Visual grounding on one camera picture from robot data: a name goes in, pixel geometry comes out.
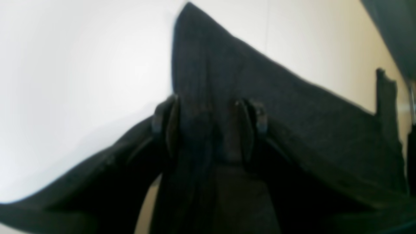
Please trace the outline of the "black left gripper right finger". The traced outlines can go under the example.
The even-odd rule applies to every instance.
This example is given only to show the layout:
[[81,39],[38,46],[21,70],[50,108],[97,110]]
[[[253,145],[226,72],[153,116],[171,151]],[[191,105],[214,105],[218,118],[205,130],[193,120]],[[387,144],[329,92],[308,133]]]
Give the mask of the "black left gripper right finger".
[[261,102],[240,99],[236,103],[238,136],[244,166],[256,166],[268,131],[268,116]]

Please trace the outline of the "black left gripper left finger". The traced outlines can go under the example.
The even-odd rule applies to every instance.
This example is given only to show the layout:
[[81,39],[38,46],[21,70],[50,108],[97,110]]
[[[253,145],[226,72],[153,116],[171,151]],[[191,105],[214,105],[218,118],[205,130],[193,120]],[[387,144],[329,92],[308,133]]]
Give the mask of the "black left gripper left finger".
[[157,105],[151,121],[153,139],[169,161],[178,154],[179,114],[179,96],[173,94]]

